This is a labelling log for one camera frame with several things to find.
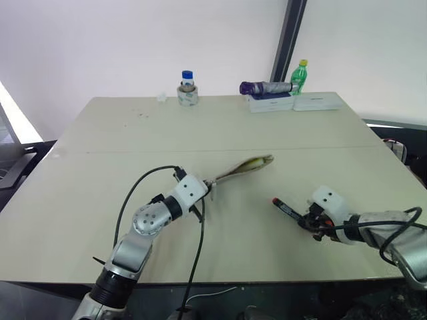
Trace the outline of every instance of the table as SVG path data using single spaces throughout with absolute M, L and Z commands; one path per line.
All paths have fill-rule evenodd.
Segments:
M 326 281 L 398 277 L 363 243 L 321 243 L 272 204 L 296 211 L 320 185 L 356 213 L 427 208 L 427 191 L 345 106 L 339 111 L 251 114 L 243 97 L 94 98 L 0 213 L 0 280 L 93 283 L 107 259 L 118 211 L 133 182 L 153 167 L 181 165 L 213 177 L 272 153 L 261 171 L 220 185 L 207 200 L 205 241 L 194 281 Z M 123 216 L 176 182 L 162 171 L 138 187 Z M 419 220 L 427 222 L 423 214 Z M 187 281 L 199 240 L 193 215 L 155 240 L 140 282 Z

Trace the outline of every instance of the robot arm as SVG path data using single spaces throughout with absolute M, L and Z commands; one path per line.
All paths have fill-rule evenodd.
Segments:
M 129 232 L 114 247 L 95 286 L 83 298 L 72 319 L 121 319 L 154 238 L 163 227 L 186 215 L 207 192 L 202 180 L 186 175 L 164 199 L 140 207 L 133 214 Z
M 414 289 L 427 290 L 427 228 L 410 223 L 419 217 L 421 208 L 355 215 L 344 198 L 326 186 L 313 193 L 304 216 L 277 198 L 273 203 L 317 241 L 326 235 L 348 245 L 361 241 L 379 249 L 381 257 L 397 266 Z

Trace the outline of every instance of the black pole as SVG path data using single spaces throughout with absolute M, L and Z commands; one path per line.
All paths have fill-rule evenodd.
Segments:
M 288 0 L 270 81 L 285 81 L 307 0 Z

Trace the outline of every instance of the white cable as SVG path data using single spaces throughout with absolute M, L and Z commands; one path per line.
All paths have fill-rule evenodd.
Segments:
M 187 299 L 187 301 L 185 302 L 185 304 L 187 304 L 188 301 L 190 301 L 191 299 L 194 299 L 194 298 L 198 298 L 198 297 L 211 297 L 213 295 L 221 295 L 222 293 L 226 293 L 226 292 L 234 290 L 234 289 L 237 289 L 237 287 L 231 287 L 231 288 L 228 288 L 226 290 L 223 290 L 223 291 L 220 291 L 220 292 L 215 292 L 215 293 L 203 293 L 201 295 L 192 295 L 190 298 Z

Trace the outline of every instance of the blue bottle cap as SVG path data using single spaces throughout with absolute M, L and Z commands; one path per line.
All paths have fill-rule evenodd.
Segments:
M 193 71 L 184 70 L 182 71 L 183 79 L 193 79 Z

